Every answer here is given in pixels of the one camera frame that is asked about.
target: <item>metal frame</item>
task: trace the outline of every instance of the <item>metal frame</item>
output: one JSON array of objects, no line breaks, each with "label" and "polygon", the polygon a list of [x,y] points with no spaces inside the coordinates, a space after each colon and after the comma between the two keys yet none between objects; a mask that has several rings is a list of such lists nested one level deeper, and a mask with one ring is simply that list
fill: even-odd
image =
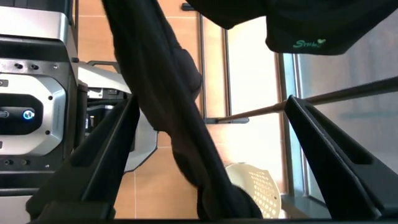
[{"label": "metal frame", "polygon": [[[195,11],[188,3],[183,3],[181,6],[183,11]],[[206,69],[205,69],[205,37],[204,37],[204,23],[203,15],[199,14],[199,36],[200,36],[200,68],[202,75],[202,86],[201,86],[201,105],[203,110],[203,120],[206,124],[246,124],[249,122],[249,118],[238,118],[228,121],[223,121],[222,118],[209,118],[207,117],[207,105],[206,105]],[[229,46],[228,46],[228,31],[223,29],[223,50],[224,50],[224,60],[225,60],[225,79],[226,79],[226,116],[232,115],[232,99],[231,99],[231,71],[229,67]]]}]

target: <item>glass panel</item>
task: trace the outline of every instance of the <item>glass panel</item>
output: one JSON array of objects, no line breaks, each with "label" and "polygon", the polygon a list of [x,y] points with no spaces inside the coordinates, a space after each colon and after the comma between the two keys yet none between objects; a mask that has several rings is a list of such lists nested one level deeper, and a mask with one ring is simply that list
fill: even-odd
[{"label": "glass panel", "polygon": [[[302,97],[374,82],[398,74],[398,11],[340,56],[299,55]],[[317,108],[398,172],[398,93],[320,105]],[[310,194],[323,200],[309,171]]]}]

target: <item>power button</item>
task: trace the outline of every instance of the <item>power button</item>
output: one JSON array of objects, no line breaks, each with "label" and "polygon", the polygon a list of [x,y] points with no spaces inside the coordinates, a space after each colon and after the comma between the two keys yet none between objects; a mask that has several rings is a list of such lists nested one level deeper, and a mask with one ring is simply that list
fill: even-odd
[{"label": "power button", "polygon": [[0,111],[0,118],[8,118],[9,115],[8,111]]}]

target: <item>tiled floor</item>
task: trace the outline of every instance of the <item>tiled floor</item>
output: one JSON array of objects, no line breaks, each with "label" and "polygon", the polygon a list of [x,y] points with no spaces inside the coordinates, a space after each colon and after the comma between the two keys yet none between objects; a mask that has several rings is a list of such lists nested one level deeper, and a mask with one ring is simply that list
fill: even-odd
[{"label": "tiled floor", "polygon": [[[183,0],[159,0],[181,45],[200,65],[198,18],[183,12]],[[100,0],[80,1],[79,58],[114,60],[113,43]],[[278,102],[274,54],[264,39],[259,18],[229,31],[233,113]],[[225,115],[225,80],[221,29],[205,19],[206,100],[208,116]],[[201,110],[199,97],[197,104]],[[267,169],[285,192],[280,117],[270,114],[248,124],[208,125],[225,162],[248,162]],[[115,207],[117,218],[196,218],[196,191],[183,178],[171,153],[170,138],[159,134],[157,152],[135,172],[124,176]]]}]

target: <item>black fabric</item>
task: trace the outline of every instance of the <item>black fabric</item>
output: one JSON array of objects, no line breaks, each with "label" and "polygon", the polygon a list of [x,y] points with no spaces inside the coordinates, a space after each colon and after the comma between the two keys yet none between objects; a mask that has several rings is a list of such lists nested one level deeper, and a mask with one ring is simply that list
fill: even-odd
[{"label": "black fabric", "polygon": [[396,0],[187,0],[230,29],[267,17],[266,44],[278,53],[340,55],[398,8]]},{"label": "black fabric", "polygon": [[226,175],[194,102],[201,75],[178,44],[158,2],[102,2],[121,73],[151,125],[170,135],[179,169],[198,189],[198,216],[261,218],[256,204]]}]

